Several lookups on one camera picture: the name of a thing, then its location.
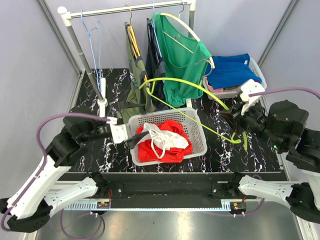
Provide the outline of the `lime green hanger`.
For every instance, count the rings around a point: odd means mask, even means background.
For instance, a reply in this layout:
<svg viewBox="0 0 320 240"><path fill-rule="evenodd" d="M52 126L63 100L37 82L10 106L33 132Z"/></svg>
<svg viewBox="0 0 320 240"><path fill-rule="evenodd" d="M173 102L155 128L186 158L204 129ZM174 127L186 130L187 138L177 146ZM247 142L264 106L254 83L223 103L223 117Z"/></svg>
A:
<svg viewBox="0 0 320 240"><path fill-rule="evenodd" d="M149 80L144 80L142 82L142 84L138 87L139 89L142 89L145 85L148 85L149 83L153 83L156 81L173 81L173 82L179 82L179 83L183 83L189 86L192 86L194 88L197 88L199 90L201 90L202 92L210 95L216 102L218 102L218 104L220 106L222 106L225 110L229 110L230 108L224 103L222 102L217 96L215 96L213 93L211 93L210 91L204 89L202 86L192 83L190 81L184 80L184 79L180 79L180 78L174 78L174 77L158 77L158 78L151 78ZM241 144L242 140L241 139L234 139L236 133L233 132L233 134L231 135L231 138L227 138L224 135L221 135L220 133L214 131L213 129L209 128L208 126L202 124L200 121L192 118L191 116L189 116L186 113L183 113L182 111L180 111L179 109L173 107L172 105L168 104L165 101L162 101L161 99L159 99L158 97L156 97L155 95L153 95L153 87L150 90L149 87L147 87L146 92L148 95L150 95L151 97L155 98L156 100L159 100L160 102L164 103L166 106L170 107L172 110L178 112L179 114L182 114L183 116L187 117L188 119L190 119L191 121L199 124L200 126L204 127L205 129L209 130L210 132L214 133L215 135L219 136L222 139L227 140L228 142L232 143L232 144Z"/></svg>

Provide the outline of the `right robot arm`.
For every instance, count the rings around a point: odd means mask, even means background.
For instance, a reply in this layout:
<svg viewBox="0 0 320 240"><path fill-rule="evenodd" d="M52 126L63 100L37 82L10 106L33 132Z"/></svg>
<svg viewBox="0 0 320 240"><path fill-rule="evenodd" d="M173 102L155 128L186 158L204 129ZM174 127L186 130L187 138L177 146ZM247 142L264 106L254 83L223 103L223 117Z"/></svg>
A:
<svg viewBox="0 0 320 240"><path fill-rule="evenodd" d="M308 222L320 222L320 132L306 128L309 113L284 100L271 105L268 112L258 104L241 112L245 104L238 102L219 114L234 130L248 131L266 142L278 154L300 169L307 181L275 183L236 172L222 192L232 198L255 196L279 203Z"/></svg>

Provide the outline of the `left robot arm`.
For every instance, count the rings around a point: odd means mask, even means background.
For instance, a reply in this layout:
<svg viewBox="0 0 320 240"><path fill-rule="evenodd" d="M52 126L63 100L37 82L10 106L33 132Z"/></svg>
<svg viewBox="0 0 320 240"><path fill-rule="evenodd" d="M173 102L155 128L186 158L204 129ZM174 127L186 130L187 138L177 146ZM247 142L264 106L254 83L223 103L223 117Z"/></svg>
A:
<svg viewBox="0 0 320 240"><path fill-rule="evenodd" d="M62 119L64 127L44 147L40 137L44 123L56 119ZM125 142L131 149L138 148L138 158L144 163L152 160L179 163L194 149L183 126L172 118L160 124L144 123L137 131L132 131L121 117L101 117L73 108L68 113L47 118L44 123L36 131L36 140L43 153L39 165L17 193L0 201L0 226L6 232L35 232L72 203L85 198L112 196L112 185L97 171L70 187L49 194L56 181L87 152L90 142L108 137L115 144Z"/></svg>

